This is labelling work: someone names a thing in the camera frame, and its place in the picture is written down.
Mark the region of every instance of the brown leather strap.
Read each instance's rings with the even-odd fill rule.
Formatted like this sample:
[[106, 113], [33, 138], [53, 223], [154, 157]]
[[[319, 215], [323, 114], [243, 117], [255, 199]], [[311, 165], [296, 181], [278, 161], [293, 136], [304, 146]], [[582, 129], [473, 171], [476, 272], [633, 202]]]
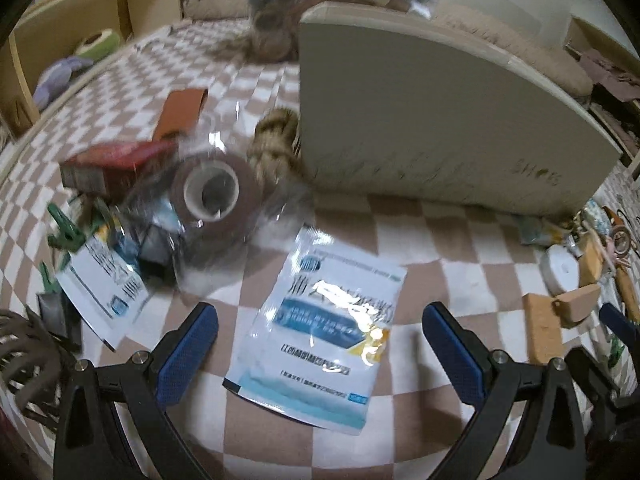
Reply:
[[208, 93], [203, 88], [172, 91], [164, 102], [152, 139], [164, 139], [179, 132], [191, 133], [198, 123]]

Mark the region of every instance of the green clothespin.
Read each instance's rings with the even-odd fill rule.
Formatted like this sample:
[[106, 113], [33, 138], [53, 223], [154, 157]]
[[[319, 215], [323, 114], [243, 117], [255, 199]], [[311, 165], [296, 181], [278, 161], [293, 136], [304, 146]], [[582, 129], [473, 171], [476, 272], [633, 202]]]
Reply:
[[69, 254], [68, 251], [65, 251], [65, 253], [62, 255], [62, 259], [60, 260], [60, 266], [58, 267], [58, 271], [60, 272], [62, 270], [65, 270], [65, 267], [70, 261], [71, 261], [71, 254]]
[[47, 269], [47, 264], [45, 262], [40, 262], [38, 266], [40, 270], [40, 275], [42, 276], [42, 285], [44, 285], [44, 291], [53, 294], [59, 294], [62, 292], [62, 288], [57, 280], [51, 280], [51, 276], [49, 275], [49, 269]]
[[49, 203], [47, 211], [59, 229], [58, 234], [47, 235], [47, 244], [55, 249], [75, 253], [86, 242], [86, 236], [53, 202]]

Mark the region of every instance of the green plush toy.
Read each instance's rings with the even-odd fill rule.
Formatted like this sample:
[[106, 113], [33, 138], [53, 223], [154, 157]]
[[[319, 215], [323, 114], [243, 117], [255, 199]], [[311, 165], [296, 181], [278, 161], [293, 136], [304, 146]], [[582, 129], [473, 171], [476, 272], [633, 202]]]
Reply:
[[115, 30], [105, 28], [103, 31], [82, 40], [82, 43], [76, 48], [76, 56], [91, 59], [97, 63], [109, 54], [113, 54], [121, 42], [122, 38]]

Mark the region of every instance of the medicine packet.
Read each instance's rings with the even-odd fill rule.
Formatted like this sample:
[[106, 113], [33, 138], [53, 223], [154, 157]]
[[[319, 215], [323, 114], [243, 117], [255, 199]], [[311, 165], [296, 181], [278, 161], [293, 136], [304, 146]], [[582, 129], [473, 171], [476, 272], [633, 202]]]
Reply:
[[297, 420], [359, 434], [405, 275], [304, 226], [224, 386]]

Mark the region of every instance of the clothespin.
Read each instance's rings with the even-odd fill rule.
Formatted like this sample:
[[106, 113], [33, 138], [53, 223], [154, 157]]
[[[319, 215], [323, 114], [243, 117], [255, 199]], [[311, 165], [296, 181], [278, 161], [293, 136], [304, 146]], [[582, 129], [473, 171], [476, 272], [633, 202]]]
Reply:
[[47, 244], [55, 249], [75, 253], [86, 242], [86, 236], [53, 202], [47, 211], [58, 224], [58, 234], [47, 235]]
[[58, 280], [51, 279], [49, 269], [47, 269], [47, 264], [45, 262], [40, 262], [38, 270], [40, 270], [40, 275], [42, 276], [42, 285], [44, 285], [45, 293], [59, 294], [62, 292], [62, 288], [60, 287]]

